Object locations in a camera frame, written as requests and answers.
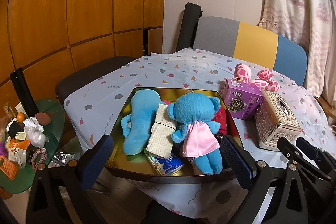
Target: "teddy bear's arm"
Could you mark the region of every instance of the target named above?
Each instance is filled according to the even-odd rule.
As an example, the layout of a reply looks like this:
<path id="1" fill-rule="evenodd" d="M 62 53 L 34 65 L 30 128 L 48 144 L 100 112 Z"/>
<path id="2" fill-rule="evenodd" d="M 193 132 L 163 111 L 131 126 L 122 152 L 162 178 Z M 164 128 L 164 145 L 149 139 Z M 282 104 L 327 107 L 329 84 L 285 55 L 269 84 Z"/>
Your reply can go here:
<path id="1" fill-rule="evenodd" d="M 210 121 L 205 123 L 209 126 L 210 131 L 213 135 L 217 134 L 218 130 L 221 128 L 221 124 L 219 122 Z"/>
<path id="2" fill-rule="evenodd" d="M 173 140 L 173 142 L 175 143 L 180 143 L 182 141 L 184 141 L 186 135 L 187 135 L 187 125 L 183 125 L 181 129 L 173 132 L 171 134 L 171 138 Z"/>
<path id="3" fill-rule="evenodd" d="M 131 128 L 128 126 L 128 122 L 131 121 L 131 114 L 125 116 L 121 119 L 121 127 L 123 128 L 124 137 L 127 138 L 128 134 L 131 132 Z"/>

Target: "bolt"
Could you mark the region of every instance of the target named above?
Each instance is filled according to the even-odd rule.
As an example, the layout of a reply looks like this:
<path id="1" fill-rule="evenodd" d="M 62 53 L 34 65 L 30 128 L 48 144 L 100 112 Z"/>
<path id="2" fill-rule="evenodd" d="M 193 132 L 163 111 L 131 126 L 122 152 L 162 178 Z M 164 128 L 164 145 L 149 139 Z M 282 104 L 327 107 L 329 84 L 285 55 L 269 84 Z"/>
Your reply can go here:
<path id="1" fill-rule="evenodd" d="M 296 166 L 293 165 L 293 164 L 290 164 L 290 165 L 289 165 L 289 168 L 290 168 L 290 170 L 292 170 L 292 171 L 295 171 L 295 170 L 296 170 Z"/>
<path id="2" fill-rule="evenodd" d="M 45 168 L 45 164 L 39 164 L 37 168 L 38 170 L 43 170 Z"/>
<path id="3" fill-rule="evenodd" d="M 261 167 L 261 168 L 264 168 L 266 166 L 266 163 L 263 161 L 263 160 L 260 160 L 258 161 L 258 165 Z"/>
<path id="4" fill-rule="evenodd" d="M 70 160 L 70 161 L 68 162 L 68 165 L 69 165 L 70 167 L 74 167 L 74 166 L 77 165 L 77 161 L 76 161 L 76 160 Z"/>

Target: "tray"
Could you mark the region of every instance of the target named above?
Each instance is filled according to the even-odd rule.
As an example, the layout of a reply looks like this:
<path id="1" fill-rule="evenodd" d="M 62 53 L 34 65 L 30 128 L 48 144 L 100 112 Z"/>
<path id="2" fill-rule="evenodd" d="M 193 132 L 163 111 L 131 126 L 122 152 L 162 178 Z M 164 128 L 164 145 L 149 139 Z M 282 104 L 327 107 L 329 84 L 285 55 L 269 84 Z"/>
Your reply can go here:
<path id="1" fill-rule="evenodd" d="M 166 183 L 166 184 L 194 184 L 194 183 L 208 183 L 215 181 L 235 179 L 231 169 L 224 169 L 219 175 L 195 175 L 192 165 L 185 159 L 184 167 L 170 176 L 160 176 L 156 173 L 154 168 L 148 162 L 144 152 L 128 156 L 123 151 L 124 136 L 120 125 L 121 119 L 131 113 L 130 101 L 133 95 L 141 89 L 155 90 L 161 97 L 161 100 L 168 100 L 175 102 L 179 97 L 186 94 L 190 89 L 168 89 L 168 88 L 134 88 L 129 97 L 127 98 L 119 116 L 111 131 L 111 136 L 114 140 L 113 152 L 106 164 L 107 170 L 116 177 L 126 178 L 130 180 L 153 182 L 153 183 Z M 218 97 L 222 107 L 226 111 L 227 131 L 238 143 L 243 147 L 236 125 L 227 110 L 220 94 L 215 91 L 209 90 L 193 90 L 200 92 L 208 97 Z"/>

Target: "black cylinder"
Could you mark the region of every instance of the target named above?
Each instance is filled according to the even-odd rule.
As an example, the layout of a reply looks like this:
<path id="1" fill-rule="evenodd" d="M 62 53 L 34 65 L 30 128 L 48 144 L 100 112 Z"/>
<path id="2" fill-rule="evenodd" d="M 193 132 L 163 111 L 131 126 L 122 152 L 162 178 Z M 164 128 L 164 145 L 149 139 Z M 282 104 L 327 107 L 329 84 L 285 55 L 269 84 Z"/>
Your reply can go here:
<path id="1" fill-rule="evenodd" d="M 25 109 L 28 117 L 35 117 L 35 114 L 39 112 L 35 101 L 29 91 L 25 76 L 23 75 L 22 68 L 16 69 L 10 74 L 15 92 L 19 98 L 23 108 Z"/>
<path id="2" fill-rule="evenodd" d="M 194 45 L 198 20 L 202 15 L 201 7 L 197 4 L 187 3 L 184 8 L 180 35 L 176 51 Z"/>

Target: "orange comb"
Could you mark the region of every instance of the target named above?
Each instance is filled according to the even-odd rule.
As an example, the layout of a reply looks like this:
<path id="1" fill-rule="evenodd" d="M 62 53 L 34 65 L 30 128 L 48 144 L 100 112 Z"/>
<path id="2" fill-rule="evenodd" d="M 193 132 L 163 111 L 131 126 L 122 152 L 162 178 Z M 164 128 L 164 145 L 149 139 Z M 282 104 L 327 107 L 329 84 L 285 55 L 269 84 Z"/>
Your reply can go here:
<path id="1" fill-rule="evenodd" d="M 15 178 L 17 173 L 17 166 L 15 165 L 15 163 L 7 160 L 4 156 L 0 156 L 0 169 L 9 179 Z"/>

